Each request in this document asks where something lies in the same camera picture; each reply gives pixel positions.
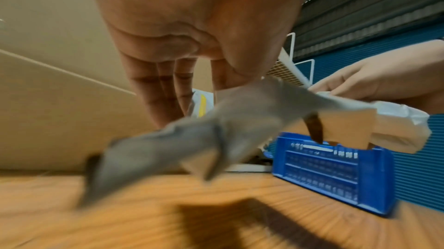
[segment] hand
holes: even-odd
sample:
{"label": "hand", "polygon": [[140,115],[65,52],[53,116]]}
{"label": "hand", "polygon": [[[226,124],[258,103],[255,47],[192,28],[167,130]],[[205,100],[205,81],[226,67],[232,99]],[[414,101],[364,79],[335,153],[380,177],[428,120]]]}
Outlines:
{"label": "hand", "polygon": [[97,0],[122,62],[154,123],[187,111],[197,57],[215,90],[241,86],[274,64],[303,0]]}
{"label": "hand", "polygon": [[444,41],[433,40],[385,52],[340,69],[312,92],[345,98],[406,104],[444,113]]}

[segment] blue plastic basket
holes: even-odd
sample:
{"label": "blue plastic basket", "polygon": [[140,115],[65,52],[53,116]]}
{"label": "blue plastic basket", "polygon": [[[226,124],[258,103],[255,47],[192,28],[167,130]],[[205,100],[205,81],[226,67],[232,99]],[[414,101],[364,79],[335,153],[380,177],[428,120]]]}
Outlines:
{"label": "blue plastic basket", "polygon": [[333,147],[283,133],[276,140],[273,175],[380,215],[395,205],[393,155],[379,147]]}

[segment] wooden table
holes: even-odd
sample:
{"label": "wooden table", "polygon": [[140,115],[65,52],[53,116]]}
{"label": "wooden table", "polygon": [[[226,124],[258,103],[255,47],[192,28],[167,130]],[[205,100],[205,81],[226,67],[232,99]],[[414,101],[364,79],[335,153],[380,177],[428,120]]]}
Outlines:
{"label": "wooden table", "polygon": [[0,249],[444,248],[444,213],[400,202],[381,218],[270,174],[163,175],[75,212],[82,183],[0,176]]}

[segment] wooden surface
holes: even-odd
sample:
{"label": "wooden surface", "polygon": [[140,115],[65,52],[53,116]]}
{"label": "wooden surface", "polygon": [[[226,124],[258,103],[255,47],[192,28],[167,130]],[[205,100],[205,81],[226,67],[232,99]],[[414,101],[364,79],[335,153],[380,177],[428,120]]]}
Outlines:
{"label": "wooden surface", "polygon": [[164,175],[86,212],[78,176],[0,176],[0,249],[444,248],[444,213],[380,218],[272,177]]}

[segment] blue shutter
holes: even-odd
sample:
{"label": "blue shutter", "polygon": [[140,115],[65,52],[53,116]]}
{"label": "blue shutter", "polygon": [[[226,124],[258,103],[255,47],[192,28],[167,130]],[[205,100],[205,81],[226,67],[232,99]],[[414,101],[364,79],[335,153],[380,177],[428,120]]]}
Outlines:
{"label": "blue shutter", "polygon": [[[442,22],[312,57],[314,82],[361,59],[440,37],[444,37]],[[309,73],[306,66],[298,68]],[[444,114],[432,116],[429,127],[433,133],[421,151],[415,155],[395,153],[396,196],[444,211]]]}

